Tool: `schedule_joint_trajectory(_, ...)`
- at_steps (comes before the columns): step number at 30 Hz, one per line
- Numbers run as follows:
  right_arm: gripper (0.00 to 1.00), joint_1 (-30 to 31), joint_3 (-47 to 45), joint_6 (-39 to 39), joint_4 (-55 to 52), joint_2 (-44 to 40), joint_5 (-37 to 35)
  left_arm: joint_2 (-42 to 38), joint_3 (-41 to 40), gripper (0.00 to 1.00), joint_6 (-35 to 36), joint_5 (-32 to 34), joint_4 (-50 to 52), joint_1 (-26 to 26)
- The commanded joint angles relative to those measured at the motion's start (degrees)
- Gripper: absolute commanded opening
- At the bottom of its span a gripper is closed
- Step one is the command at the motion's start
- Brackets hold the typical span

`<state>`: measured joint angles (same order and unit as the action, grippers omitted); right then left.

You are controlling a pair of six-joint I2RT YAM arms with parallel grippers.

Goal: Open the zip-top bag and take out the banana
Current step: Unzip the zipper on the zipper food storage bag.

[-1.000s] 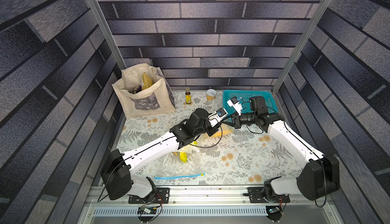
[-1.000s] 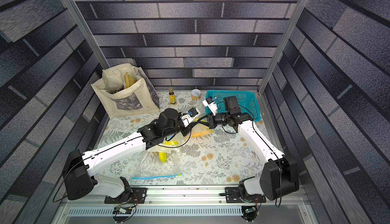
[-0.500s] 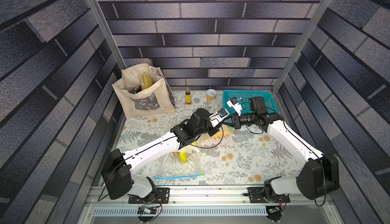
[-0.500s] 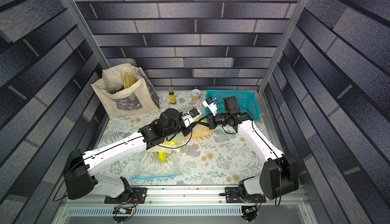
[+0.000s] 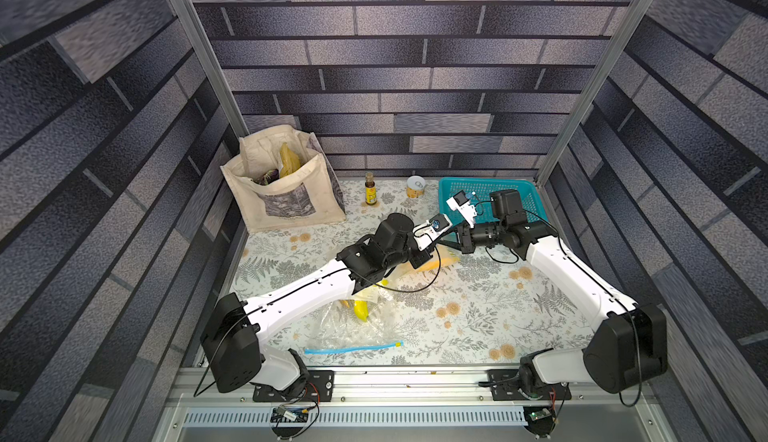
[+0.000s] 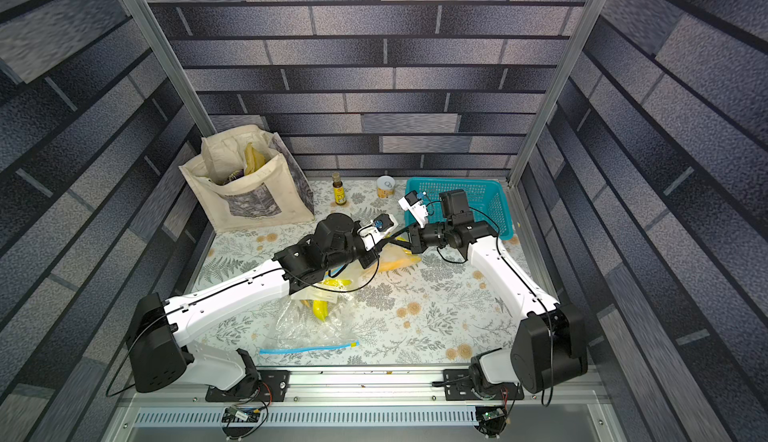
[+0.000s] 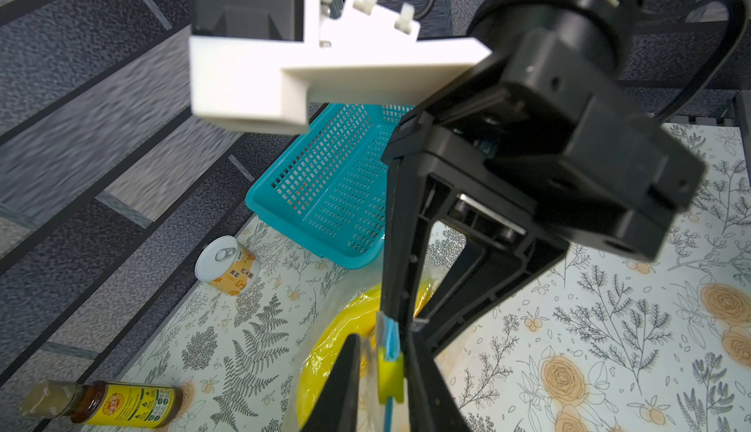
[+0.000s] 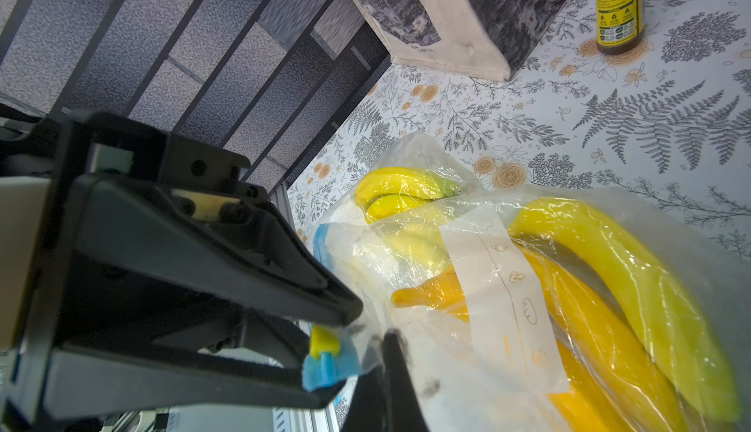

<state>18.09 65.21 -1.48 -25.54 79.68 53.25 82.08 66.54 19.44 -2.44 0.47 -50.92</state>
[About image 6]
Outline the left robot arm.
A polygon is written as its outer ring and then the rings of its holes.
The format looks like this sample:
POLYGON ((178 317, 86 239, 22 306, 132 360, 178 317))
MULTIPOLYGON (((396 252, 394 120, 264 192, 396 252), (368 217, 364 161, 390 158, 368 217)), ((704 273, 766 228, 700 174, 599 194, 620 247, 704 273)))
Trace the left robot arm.
POLYGON ((307 288, 321 287, 331 269, 377 262, 389 218, 367 224, 335 213, 314 232, 257 267, 215 286, 163 299, 158 293, 137 304, 126 334, 133 387, 159 391, 177 381, 230 391, 252 387, 257 368, 244 349, 221 351, 199 342, 222 322, 307 288))

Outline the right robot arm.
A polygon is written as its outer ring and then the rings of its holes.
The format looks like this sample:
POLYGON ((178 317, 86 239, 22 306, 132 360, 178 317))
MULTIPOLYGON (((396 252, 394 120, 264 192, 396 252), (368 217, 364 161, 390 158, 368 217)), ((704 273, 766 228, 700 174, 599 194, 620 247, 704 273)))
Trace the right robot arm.
POLYGON ((572 304, 559 302, 529 277, 486 222, 439 222, 408 227, 411 251, 457 250, 501 298, 516 333, 508 349, 497 348, 471 359, 476 390, 516 383, 536 394, 588 372, 585 322, 572 304))

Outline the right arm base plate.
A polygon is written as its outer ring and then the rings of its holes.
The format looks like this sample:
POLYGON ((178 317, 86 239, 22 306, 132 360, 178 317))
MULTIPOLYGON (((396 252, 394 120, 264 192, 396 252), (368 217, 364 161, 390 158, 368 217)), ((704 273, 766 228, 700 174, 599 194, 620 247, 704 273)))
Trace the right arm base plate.
POLYGON ((490 388, 476 387, 470 376, 470 370, 445 369, 442 379, 433 381, 434 388, 444 392, 447 401, 498 401, 512 402, 525 398, 523 389, 517 383, 495 385, 490 388))

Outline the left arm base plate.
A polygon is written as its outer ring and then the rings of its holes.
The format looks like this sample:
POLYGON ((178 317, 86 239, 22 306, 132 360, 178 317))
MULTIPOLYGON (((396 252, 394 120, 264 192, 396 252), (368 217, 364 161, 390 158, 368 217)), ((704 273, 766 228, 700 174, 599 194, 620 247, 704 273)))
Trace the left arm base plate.
POLYGON ((221 390, 210 386, 205 401, 210 403, 258 403, 283 402, 291 372, 287 370, 262 370, 258 376, 246 375, 233 388, 221 390))

